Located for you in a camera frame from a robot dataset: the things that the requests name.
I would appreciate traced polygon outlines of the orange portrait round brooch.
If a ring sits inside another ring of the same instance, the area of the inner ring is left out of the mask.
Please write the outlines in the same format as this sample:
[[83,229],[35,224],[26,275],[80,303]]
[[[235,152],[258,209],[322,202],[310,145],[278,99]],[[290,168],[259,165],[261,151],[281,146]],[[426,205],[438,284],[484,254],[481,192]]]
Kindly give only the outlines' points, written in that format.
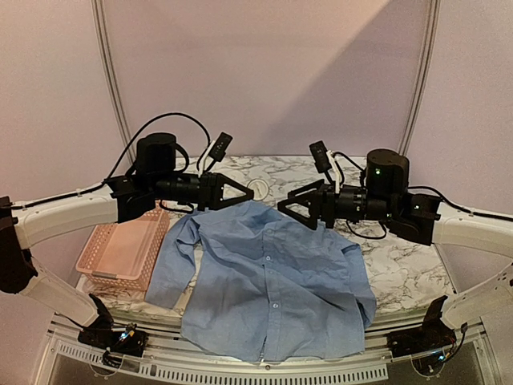
[[253,191],[253,200],[255,201],[263,201],[269,194],[269,185],[262,179],[249,181],[247,187]]

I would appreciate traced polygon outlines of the blue button-up shirt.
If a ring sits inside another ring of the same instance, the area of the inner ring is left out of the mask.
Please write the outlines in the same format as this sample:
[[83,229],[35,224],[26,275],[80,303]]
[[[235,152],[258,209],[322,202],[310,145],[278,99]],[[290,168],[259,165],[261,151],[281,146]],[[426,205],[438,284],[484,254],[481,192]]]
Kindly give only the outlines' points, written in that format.
[[182,336],[251,363],[360,353],[377,309],[357,243],[257,201],[171,227],[145,300],[170,309],[188,286]]

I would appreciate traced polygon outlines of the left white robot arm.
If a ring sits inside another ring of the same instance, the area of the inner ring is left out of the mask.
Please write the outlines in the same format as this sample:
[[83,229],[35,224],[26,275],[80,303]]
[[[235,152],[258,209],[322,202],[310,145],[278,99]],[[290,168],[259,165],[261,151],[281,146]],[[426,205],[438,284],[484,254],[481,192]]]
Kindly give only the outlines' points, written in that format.
[[153,210],[157,201],[219,210],[253,199],[254,192],[229,177],[200,170],[176,170],[183,149],[169,133],[138,140],[134,164],[122,176],[106,178],[96,187],[13,204],[1,199],[1,291],[33,298],[78,326],[102,348],[119,341],[108,310],[68,285],[35,259],[38,243],[95,225],[120,224]]

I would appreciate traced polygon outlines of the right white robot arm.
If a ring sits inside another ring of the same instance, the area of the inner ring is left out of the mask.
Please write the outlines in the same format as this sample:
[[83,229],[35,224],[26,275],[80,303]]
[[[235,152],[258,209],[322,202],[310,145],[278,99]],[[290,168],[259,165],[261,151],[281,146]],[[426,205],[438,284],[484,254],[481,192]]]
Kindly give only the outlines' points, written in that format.
[[310,151],[320,174],[334,170],[336,176],[297,188],[278,204],[280,212],[308,228],[323,222],[332,229],[337,220],[376,221],[388,233],[420,245],[458,245],[512,256],[510,216],[468,209],[435,188],[411,186],[410,162],[394,150],[370,151],[357,186],[345,184],[338,152],[321,142]]

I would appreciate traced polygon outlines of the pink plastic basket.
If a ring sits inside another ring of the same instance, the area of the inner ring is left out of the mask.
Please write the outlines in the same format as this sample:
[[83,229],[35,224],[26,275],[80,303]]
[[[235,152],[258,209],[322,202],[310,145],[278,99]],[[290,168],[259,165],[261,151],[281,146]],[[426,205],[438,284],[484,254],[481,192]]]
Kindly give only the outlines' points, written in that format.
[[95,283],[145,291],[169,223],[157,208],[133,221],[97,225],[75,268]]

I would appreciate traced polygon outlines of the left aluminium corner post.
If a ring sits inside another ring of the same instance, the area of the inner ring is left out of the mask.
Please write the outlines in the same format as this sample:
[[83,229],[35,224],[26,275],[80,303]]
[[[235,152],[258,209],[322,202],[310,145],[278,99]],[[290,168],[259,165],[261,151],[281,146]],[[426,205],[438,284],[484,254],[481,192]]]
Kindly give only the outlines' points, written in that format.
[[111,99],[111,106],[114,112],[117,128],[124,146],[128,145],[131,139],[131,131],[122,101],[119,82],[115,70],[111,40],[107,25],[107,12],[105,1],[91,0],[95,33],[98,40],[100,61],[103,65],[103,72],[107,84],[107,90]]

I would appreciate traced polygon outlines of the aluminium corner post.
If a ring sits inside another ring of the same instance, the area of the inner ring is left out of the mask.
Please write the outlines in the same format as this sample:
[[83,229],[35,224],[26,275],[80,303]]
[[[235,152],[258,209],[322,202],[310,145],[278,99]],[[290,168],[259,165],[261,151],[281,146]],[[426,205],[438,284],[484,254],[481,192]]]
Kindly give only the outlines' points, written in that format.
[[117,128],[124,146],[128,145],[131,139],[131,131],[122,101],[119,82],[115,70],[111,40],[107,25],[107,12],[105,1],[91,0],[95,33],[98,40],[100,61],[103,65],[103,72],[107,84],[107,90],[111,99],[111,106],[114,112]]
[[438,19],[441,2],[432,0],[428,2],[426,23],[422,39],[418,69],[414,81],[414,94],[408,110],[406,126],[398,145],[398,152],[406,156],[414,136],[415,125],[422,106],[422,99],[426,90],[426,83],[430,72],[430,63],[434,53],[434,45],[438,28]]

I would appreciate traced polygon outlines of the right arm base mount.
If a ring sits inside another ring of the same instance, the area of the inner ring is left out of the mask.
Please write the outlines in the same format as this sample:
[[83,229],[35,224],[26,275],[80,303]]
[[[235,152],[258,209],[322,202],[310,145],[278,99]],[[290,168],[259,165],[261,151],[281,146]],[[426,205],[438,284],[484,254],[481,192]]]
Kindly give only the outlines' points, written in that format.
[[396,330],[386,335],[387,347],[394,358],[411,357],[418,374],[438,374],[459,353],[464,343],[468,323],[460,327],[461,338],[440,320],[423,322],[421,326]]

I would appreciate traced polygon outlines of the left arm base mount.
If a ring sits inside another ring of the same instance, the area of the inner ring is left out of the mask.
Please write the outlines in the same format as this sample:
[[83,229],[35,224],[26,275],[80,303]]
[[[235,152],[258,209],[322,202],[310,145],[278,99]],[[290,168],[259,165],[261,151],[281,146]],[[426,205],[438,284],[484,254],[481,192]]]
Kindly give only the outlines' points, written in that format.
[[113,327],[114,322],[111,319],[98,317],[90,326],[81,329],[78,341],[103,349],[102,364],[119,369],[125,355],[139,358],[143,356],[149,335],[139,330],[135,323],[127,324],[122,330],[114,330]]

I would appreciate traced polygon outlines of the right aluminium corner post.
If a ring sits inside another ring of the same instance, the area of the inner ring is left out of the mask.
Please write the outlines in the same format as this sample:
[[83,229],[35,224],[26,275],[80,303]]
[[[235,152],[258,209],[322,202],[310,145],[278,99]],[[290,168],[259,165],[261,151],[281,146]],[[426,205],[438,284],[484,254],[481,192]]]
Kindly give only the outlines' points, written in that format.
[[434,45],[438,28],[438,19],[441,2],[432,0],[428,2],[426,23],[422,39],[418,69],[414,81],[414,94],[408,110],[406,126],[398,145],[398,152],[406,156],[414,136],[415,125],[422,106],[422,99],[426,90],[426,83],[430,72],[430,63],[434,53]]

